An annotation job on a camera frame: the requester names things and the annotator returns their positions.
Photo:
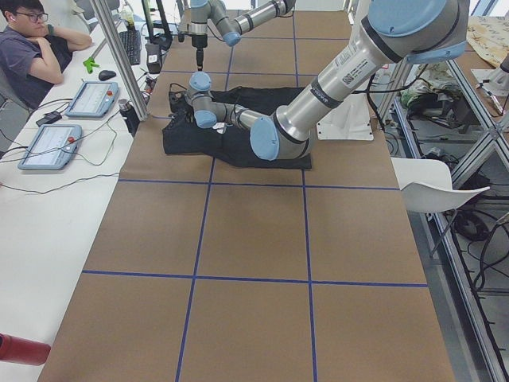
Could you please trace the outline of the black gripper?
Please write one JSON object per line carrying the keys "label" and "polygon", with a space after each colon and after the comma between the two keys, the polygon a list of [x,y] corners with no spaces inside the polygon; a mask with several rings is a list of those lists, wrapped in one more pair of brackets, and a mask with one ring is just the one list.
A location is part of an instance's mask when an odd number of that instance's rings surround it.
{"label": "black gripper", "polygon": [[202,71],[204,65],[204,49],[208,47],[208,35],[193,34],[192,46],[196,48],[196,68],[198,71]]}

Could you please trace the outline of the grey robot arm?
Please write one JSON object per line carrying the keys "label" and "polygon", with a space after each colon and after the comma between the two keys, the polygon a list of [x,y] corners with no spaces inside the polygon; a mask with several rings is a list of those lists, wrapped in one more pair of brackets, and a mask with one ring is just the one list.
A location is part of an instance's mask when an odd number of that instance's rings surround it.
{"label": "grey robot arm", "polygon": [[267,1],[236,18],[230,18],[223,1],[191,1],[179,24],[179,32],[188,35],[196,49],[196,68],[203,70],[204,49],[208,47],[208,23],[211,22],[229,47],[238,44],[241,36],[274,18],[287,15],[295,1]]}
{"label": "grey robot arm", "polygon": [[248,130],[258,158],[299,158],[310,151],[312,128],[385,64],[402,59],[436,63],[460,56],[468,17],[467,1],[371,1],[350,44],[272,115],[214,101],[212,81],[204,71],[192,74],[185,99],[201,128],[226,123]]}

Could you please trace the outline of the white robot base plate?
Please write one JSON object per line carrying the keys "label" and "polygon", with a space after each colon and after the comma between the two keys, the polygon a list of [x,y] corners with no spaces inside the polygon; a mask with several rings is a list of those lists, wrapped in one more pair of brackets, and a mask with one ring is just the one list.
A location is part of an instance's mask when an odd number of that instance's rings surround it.
{"label": "white robot base plate", "polygon": [[372,141],[370,110],[363,93],[349,95],[317,123],[317,137],[322,140]]}

